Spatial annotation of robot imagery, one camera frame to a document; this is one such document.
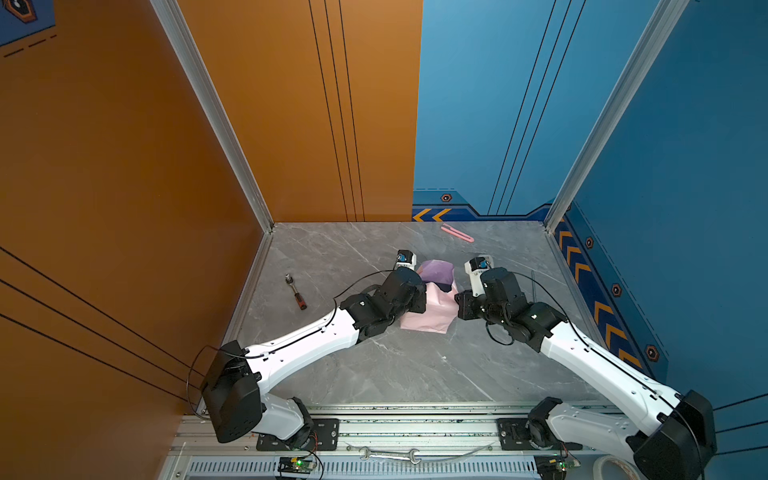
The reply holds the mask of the pink wrapping paper sheet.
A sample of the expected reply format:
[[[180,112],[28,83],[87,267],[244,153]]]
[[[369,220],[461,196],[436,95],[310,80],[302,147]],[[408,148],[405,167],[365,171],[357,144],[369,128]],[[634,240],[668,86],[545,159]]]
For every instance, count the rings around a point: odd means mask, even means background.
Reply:
[[[437,334],[448,332],[459,310],[455,300],[458,289],[454,270],[451,262],[443,260],[427,260],[418,267],[417,273],[426,286],[426,309],[424,313],[404,314],[400,318],[401,329]],[[436,282],[452,283],[453,290],[443,292],[435,285]]]

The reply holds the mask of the dark navy gift box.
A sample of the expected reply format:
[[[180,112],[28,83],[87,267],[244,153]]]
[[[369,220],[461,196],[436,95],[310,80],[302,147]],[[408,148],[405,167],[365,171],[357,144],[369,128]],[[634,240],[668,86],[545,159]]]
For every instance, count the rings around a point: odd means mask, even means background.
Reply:
[[[436,282],[435,285],[443,292],[449,293],[453,290],[454,285],[452,283],[439,283]]]

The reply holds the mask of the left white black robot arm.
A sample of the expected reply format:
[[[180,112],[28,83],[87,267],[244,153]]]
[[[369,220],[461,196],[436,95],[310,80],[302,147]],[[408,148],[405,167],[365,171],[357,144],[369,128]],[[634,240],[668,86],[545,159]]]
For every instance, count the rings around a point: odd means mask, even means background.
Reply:
[[[243,347],[233,340],[219,347],[201,384],[217,441],[255,433],[290,450],[308,447],[314,420],[307,407],[271,390],[314,362],[385,332],[404,314],[424,313],[426,296],[418,273],[400,266],[382,284],[347,297],[310,325],[262,344]]]

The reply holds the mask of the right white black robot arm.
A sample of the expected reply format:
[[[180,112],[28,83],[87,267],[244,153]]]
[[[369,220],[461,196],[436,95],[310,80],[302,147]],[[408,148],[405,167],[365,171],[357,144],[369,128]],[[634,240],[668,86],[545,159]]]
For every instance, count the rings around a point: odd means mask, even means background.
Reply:
[[[531,302],[517,274],[487,257],[465,265],[470,289],[457,294],[459,316],[502,327],[511,339],[559,363],[591,385],[619,414],[582,411],[547,397],[528,414],[530,441],[540,449],[578,443],[613,455],[648,479],[702,479],[717,452],[711,403],[620,361],[591,340],[559,303]]]

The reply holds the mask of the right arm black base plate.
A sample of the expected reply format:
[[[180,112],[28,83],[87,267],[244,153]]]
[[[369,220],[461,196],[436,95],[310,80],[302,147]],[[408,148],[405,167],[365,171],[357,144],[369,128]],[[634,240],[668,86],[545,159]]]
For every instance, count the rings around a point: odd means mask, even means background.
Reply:
[[[562,442],[542,421],[527,418],[500,418],[496,428],[501,448],[513,450],[576,450],[584,446],[574,442]]]

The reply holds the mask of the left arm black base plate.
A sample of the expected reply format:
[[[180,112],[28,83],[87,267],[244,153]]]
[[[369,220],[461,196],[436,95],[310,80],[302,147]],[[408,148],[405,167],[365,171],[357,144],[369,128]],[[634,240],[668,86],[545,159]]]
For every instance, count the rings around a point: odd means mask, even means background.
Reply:
[[[302,428],[288,440],[273,435],[258,436],[256,449],[263,452],[287,451],[336,451],[338,448],[340,420],[338,418],[314,418],[309,430]]]

